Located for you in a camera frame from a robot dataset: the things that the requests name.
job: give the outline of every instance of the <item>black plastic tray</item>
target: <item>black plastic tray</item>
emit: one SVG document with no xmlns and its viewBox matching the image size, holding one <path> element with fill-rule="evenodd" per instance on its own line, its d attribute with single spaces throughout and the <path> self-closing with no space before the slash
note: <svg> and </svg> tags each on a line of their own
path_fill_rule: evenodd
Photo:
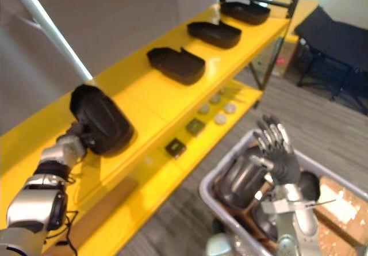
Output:
<svg viewBox="0 0 368 256">
<path fill-rule="evenodd" d="M 183 48 L 180 52 L 169 47 L 154 48 L 147 56 L 153 68 L 184 85 L 197 82 L 205 72 L 205 61 Z"/>
<path fill-rule="evenodd" d="M 240 21 L 259 25 L 267 20 L 270 9 L 256 3 L 224 2 L 221 4 L 221 12 Z"/>
<path fill-rule="evenodd" d="M 241 30 L 222 21 L 218 25 L 209 22 L 193 22 L 187 26 L 188 33 L 204 42 L 227 49 L 234 47 L 240 40 Z"/>
</svg>

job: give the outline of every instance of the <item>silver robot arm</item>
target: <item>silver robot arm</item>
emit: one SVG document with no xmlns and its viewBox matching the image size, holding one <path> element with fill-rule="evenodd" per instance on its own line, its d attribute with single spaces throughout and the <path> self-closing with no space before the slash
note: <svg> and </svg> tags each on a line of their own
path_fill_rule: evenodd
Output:
<svg viewBox="0 0 368 256">
<path fill-rule="evenodd" d="M 274 116 L 259 121 L 262 134 L 254 133 L 263 157 L 251 156 L 257 165 L 267 169 L 275 188 L 271 201 L 262 202 L 265 213 L 276 215 L 278 255 L 318 256 L 318 223 L 310 205 L 297 186 L 300 166 L 285 127 Z"/>
<path fill-rule="evenodd" d="M 43 150 L 39 165 L 10 203 L 0 230 L 1 256 L 39 256 L 50 230 L 64 224 L 69 173 L 86 149 L 76 135 L 63 135 Z"/>
</svg>

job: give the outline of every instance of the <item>shelf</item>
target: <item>shelf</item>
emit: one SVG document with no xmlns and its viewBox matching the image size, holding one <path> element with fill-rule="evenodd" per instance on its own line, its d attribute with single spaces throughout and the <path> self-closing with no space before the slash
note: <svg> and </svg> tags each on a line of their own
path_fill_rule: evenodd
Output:
<svg viewBox="0 0 368 256">
<path fill-rule="evenodd" d="M 262 95 L 261 91 L 255 91 L 236 81 L 230 81 L 227 86 L 239 89 L 235 95 L 236 99 L 221 96 L 221 103 L 211 104 L 208 114 L 193 116 L 206 124 L 198 137 L 192 136 L 182 127 L 136 166 L 131 172 L 131 177 L 139 182 L 139 187 L 79 248 L 80 256 L 115 255 Z M 227 114 L 226 124 L 217 125 L 213 117 L 216 113 L 222 112 L 227 102 L 235 104 L 237 110 L 234 114 Z M 174 137 L 187 147 L 179 159 L 172 158 L 164 150 L 165 145 Z"/>
<path fill-rule="evenodd" d="M 108 158 L 89 152 L 86 159 L 73 168 L 76 183 L 67 189 L 68 208 L 79 210 L 78 219 L 121 182 L 149 151 L 191 118 L 287 24 L 286 19 L 269 18 L 253 26 L 221 17 L 242 30 L 239 44 L 231 49 L 214 47 L 186 33 L 186 25 L 192 21 L 217 21 L 219 18 L 219 7 L 213 5 L 95 77 L 94 82 L 122 109 L 136 133 L 124 152 Z M 146 57 L 151 48 L 179 49 L 180 46 L 206 60 L 204 76 L 191 86 L 172 81 L 151 68 Z M 259 94 L 256 90 L 249 90 L 251 92 Z M 1 137 L 0 228 L 6 226 L 7 207 L 33 174 L 42 149 L 52 146 L 56 137 L 75 120 L 68 109 L 69 100 L 70 94 L 66 94 Z"/>
</svg>

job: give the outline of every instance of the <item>plastic bin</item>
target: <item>plastic bin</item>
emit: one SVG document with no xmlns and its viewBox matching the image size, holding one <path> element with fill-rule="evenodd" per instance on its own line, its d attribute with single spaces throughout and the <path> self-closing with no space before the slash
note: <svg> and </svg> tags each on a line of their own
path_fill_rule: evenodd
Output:
<svg viewBox="0 0 368 256">
<path fill-rule="evenodd" d="M 272 256 L 273 254 L 269 252 L 264 246 L 262 246 L 256 239 L 254 239 L 228 212 L 227 210 L 213 197 L 212 187 L 215 179 L 224 174 L 229 165 L 241 155 L 251 143 L 254 142 L 253 131 L 258 131 L 258 129 L 247 132 L 244 137 L 219 161 L 219 163 L 211 170 L 200 183 L 200 196 L 208 205 L 208 207 L 213 211 L 213 213 L 228 226 L 228 228 L 240 238 L 243 242 L 242 246 L 251 248 L 256 255 Z M 352 183 L 346 181 L 341 176 L 335 174 L 330 169 L 322 166 L 313 159 L 302 154 L 298 150 L 295 150 L 297 159 L 301 167 L 315 173 L 317 176 L 327 175 L 331 179 L 335 180 L 337 183 L 346 187 L 348 190 L 353 192 L 360 198 L 368 201 L 368 193 L 364 192 L 362 189 L 356 187 Z"/>
</svg>

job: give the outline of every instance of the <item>brown box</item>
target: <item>brown box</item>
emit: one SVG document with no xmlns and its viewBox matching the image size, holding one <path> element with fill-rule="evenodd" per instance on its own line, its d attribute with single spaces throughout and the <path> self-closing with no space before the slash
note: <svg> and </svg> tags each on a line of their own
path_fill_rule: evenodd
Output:
<svg viewBox="0 0 368 256">
<path fill-rule="evenodd" d="M 290 62 L 292 60 L 292 57 L 294 55 L 296 46 L 297 46 L 296 43 L 289 43 L 289 42 L 283 43 L 280 53 L 277 57 L 277 61 L 272 71 L 273 74 L 278 75 L 281 78 L 285 76 L 289 68 Z M 270 63 L 274 48 L 275 48 L 275 42 L 273 41 L 261 53 L 259 53 L 258 56 L 256 56 L 252 60 L 252 64 L 254 68 L 256 69 L 256 71 L 259 71 L 262 73 L 266 72 L 268 65 Z"/>
<path fill-rule="evenodd" d="M 319 222 L 318 244 L 323 256 L 356 256 L 355 249 L 338 234 Z"/>
<path fill-rule="evenodd" d="M 320 189 L 319 202 L 337 200 L 318 205 L 317 218 L 351 245 L 367 245 L 368 203 L 327 177 L 321 177 Z"/>
</svg>

